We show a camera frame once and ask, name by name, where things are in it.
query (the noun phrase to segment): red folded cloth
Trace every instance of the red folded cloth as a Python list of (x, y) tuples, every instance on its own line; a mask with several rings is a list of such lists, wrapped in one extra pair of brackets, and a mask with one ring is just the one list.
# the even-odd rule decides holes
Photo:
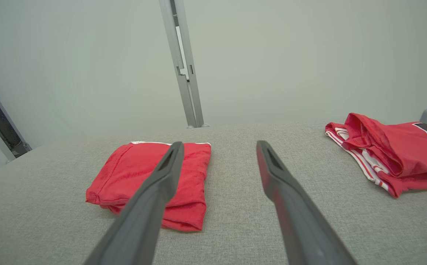
[(358, 162), (366, 177), (398, 198), (427, 189), (427, 124), (383, 125), (356, 113), (345, 124), (329, 123), (325, 134)]
[[(131, 142), (107, 160), (86, 191), (86, 201), (119, 214), (150, 176), (170, 144)], [(204, 222), (204, 181), (210, 161), (209, 143), (184, 143), (184, 161), (176, 195), (166, 205), (162, 228), (200, 231)]]

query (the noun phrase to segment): folded red jersey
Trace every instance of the folded red jersey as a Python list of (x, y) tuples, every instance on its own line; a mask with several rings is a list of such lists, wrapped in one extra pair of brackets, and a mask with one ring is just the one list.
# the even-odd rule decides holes
[[(131, 142), (107, 160), (86, 191), (86, 201), (119, 214), (155, 169), (170, 144)], [(204, 181), (210, 161), (209, 143), (184, 143), (184, 161), (176, 195), (166, 205), (162, 228), (202, 230), (205, 215)]]
[(329, 123), (325, 134), (358, 162), (366, 177), (398, 198), (427, 189), (427, 124), (383, 125), (350, 113), (345, 124)]

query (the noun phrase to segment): gray fabric surface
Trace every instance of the gray fabric surface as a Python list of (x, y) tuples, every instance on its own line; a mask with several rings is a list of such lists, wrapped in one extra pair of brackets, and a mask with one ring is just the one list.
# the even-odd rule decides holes
[(262, 191), (267, 140), (360, 264), (427, 264), (427, 191), (392, 198), (324, 135), (325, 122), (185, 129), (37, 148), (0, 169), (0, 264), (81, 264), (115, 216), (85, 203), (109, 155), (129, 141), (210, 142), (204, 230), (161, 230), (155, 264), (285, 264)]

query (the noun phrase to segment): white partition panel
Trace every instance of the white partition panel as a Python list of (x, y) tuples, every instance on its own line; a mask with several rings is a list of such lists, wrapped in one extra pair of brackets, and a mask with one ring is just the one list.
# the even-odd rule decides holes
[(158, 1), (0, 0), (0, 101), (33, 148), (187, 127)]
[(427, 109), (427, 1), (184, 2), (211, 126)]

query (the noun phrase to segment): red jersey with number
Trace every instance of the red jersey with number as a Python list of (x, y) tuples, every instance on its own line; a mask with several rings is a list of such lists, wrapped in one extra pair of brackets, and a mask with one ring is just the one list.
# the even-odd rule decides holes
[(383, 125), (350, 113), (345, 124), (329, 123), (325, 134), (358, 162), (365, 176), (398, 198), (427, 189), (427, 124)]

